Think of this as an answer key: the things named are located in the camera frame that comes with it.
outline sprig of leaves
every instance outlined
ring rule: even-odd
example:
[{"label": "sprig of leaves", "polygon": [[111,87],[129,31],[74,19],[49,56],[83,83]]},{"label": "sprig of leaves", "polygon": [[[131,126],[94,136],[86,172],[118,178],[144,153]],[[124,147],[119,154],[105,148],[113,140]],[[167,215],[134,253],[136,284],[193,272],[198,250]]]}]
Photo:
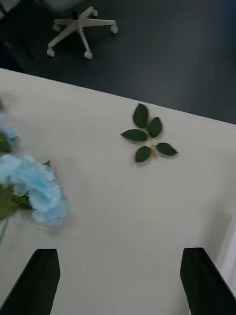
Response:
[{"label": "sprig of leaves", "polygon": [[16,196],[13,185],[0,185],[0,220],[12,216],[17,210],[31,210],[28,196]]},{"label": "sprig of leaves", "polygon": [[169,143],[161,142],[154,145],[153,138],[160,135],[163,125],[159,117],[155,117],[148,122],[148,109],[143,104],[138,104],[133,114],[134,124],[143,130],[130,129],[121,134],[124,138],[134,142],[149,141],[150,147],[143,146],[135,153],[135,162],[140,163],[146,161],[151,153],[156,157],[157,151],[165,156],[174,156],[178,152]]}]

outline black object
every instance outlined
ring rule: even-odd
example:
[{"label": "black object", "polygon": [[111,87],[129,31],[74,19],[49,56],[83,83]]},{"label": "black object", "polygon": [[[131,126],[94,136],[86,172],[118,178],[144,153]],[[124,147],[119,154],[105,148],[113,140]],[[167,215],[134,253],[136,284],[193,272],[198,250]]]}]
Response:
[{"label": "black object", "polygon": [[203,248],[185,248],[180,277],[192,315],[235,315],[236,299]]},{"label": "black object", "polygon": [[0,315],[49,315],[59,278],[57,250],[36,250],[0,308]]}]

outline office chair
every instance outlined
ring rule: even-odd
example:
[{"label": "office chair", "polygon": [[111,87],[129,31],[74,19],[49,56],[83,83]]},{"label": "office chair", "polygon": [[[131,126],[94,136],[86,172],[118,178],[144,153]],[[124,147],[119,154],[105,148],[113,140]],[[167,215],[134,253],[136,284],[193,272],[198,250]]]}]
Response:
[{"label": "office chair", "polygon": [[[73,32],[78,32],[85,46],[85,58],[92,59],[92,52],[84,35],[83,28],[90,26],[110,25],[111,32],[118,32],[117,23],[114,20],[98,20],[91,19],[89,16],[97,17],[98,12],[92,6],[88,6],[86,0],[36,0],[36,2],[50,10],[55,16],[61,19],[55,19],[53,30],[60,31],[61,26],[66,26],[61,33],[58,34],[48,44],[48,56],[54,57],[55,52],[53,47],[61,40],[69,36]],[[71,18],[63,18],[65,15],[71,15]]]}]

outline leaf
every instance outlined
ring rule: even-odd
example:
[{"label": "leaf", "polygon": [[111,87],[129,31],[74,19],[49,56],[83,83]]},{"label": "leaf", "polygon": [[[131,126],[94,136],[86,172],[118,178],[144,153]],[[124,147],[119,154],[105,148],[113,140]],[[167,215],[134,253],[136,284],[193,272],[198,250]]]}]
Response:
[{"label": "leaf", "polygon": [[3,132],[0,132],[0,152],[11,152],[11,146],[6,140],[6,136]]},{"label": "leaf", "polygon": [[175,154],[178,153],[176,149],[174,149],[170,144],[165,142],[158,143],[156,148],[160,153],[166,156],[174,156]]},{"label": "leaf", "polygon": [[146,161],[151,155],[151,149],[147,146],[141,147],[135,154],[135,163]]},{"label": "leaf", "polygon": [[127,130],[123,132],[121,136],[132,141],[146,141],[148,138],[144,131],[138,129]]},{"label": "leaf", "polygon": [[17,209],[18,210],[32,210],[31,204],[29,203],[29,198],[27,195],[18,196],[17,200]]},{"label": "leaf", "polygon": [[17,211],[13,200],[12,189],[0,190],[0,220],[10,217]]},{"label": "leaf", "polygon": [[46,165],[46,166],[51,167],[51,162],[50,162],[50,160],[48,160],[47,162],[43,163],[43,165]]},{"label": "leaf", "polygon": [[145,128],[148,123],[148,109],[143,104],[138,104],[133,114],[133,121],[139,128]]},{"label": "leaf", "polygon": [[157,137],[162,130],[162,123],[159,117],[154,118],[147,126],[147,131],[150,137]]}]

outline gray floor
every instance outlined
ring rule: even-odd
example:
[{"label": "gray floor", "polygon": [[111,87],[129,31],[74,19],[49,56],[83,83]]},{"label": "gray floor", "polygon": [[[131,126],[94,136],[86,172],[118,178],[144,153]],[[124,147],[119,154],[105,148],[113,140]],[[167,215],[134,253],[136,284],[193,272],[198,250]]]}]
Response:
[{"label": "gray floor", "polygon": [[86,30],[94,58],[83,57],[77,34],[46,55],[52,17],[35,4],[21,10],[17,29],[32,60],[14,54],[27,73],[236,123],[234,0],[95,0],[109,28]]}]

